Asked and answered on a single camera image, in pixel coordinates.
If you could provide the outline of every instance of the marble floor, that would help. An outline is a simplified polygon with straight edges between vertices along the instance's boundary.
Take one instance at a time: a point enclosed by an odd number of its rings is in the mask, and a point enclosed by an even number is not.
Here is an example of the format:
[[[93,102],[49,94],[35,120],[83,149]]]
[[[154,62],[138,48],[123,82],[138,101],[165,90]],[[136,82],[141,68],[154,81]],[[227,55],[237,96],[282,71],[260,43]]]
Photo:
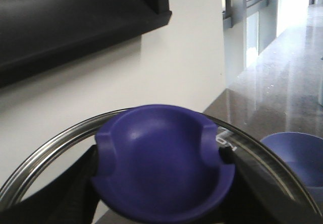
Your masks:
[[[205,111],[260,140],[276,132],[323,137],[323,6],[288,28]]]

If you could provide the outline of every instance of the black panel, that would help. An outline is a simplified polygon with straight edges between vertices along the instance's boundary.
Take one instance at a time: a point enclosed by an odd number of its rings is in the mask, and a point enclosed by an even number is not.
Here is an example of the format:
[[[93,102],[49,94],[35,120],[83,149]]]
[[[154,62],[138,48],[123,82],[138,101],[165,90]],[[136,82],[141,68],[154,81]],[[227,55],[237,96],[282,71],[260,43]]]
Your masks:
[[[168,24],[168,0],[1,0],[0,86]]]

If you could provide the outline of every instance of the blue bowl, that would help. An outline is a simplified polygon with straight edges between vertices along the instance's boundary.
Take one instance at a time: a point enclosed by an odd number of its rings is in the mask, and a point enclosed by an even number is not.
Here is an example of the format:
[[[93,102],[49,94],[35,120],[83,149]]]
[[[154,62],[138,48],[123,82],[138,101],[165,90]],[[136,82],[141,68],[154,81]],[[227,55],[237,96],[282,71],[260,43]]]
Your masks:
[[[147,223],[184,223],[218,206],[235,167],[224,164],[217,126],[177,106],[127,110],[97,132],[99,163],[92,183],[121,215]]]
[[[281,132],[261,140],[305,184],[317,202],[323,202],[323,139],[305,133]]]

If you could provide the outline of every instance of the polished stone floor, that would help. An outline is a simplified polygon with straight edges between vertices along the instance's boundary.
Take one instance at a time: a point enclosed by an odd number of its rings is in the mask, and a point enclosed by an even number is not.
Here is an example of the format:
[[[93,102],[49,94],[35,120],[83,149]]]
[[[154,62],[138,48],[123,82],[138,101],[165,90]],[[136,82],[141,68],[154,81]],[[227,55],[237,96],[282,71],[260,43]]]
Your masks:
[[[260,140],[276,132],[323,137],[323,6],[283,32],[205,111]]]

